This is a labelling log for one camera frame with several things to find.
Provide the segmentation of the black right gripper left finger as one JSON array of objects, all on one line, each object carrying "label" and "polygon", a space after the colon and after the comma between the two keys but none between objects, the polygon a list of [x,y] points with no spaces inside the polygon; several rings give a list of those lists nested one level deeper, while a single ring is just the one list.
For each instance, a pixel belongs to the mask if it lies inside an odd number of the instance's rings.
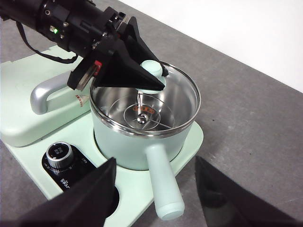
[{"label": "black right gripper left finger", "polygon": [[110,158],[66,192],[29,211],[16,227],[102,227],[118,206],[116,159]]}]

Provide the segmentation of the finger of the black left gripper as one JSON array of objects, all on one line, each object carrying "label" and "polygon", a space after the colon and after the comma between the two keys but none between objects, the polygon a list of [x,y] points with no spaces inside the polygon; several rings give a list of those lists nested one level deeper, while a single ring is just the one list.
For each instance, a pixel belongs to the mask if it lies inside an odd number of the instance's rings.
[{"label": "finger of the black left gripper", "polygon": [[151,60],[160,65],[161,77],[168,75],[159,59],[141,38],[136,17],[130,17],[128,22],[121,23],[120,39],[122,41],[120,50],[122,69],[135,77],[152,77],[153,75],[141,66],[143,62]]},{"label": "finger of the black left gripper", "polygon": [[162,91],[164,84],[147,72],[141,63],[159,61],[152,52],[112,51],[100,54],[96,60],[102,66],[94,79],[94,87],[132,87]]}]

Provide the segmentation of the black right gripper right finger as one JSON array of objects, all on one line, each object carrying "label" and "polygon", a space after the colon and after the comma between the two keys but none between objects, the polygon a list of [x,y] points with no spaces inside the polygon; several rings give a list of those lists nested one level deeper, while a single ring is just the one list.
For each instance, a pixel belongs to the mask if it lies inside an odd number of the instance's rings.
[{"label": "black right gripper right finger", "polygon": [[195,157],[197,194],[209,227],[301,227],[282,212],[234,182],[200,156]]}]

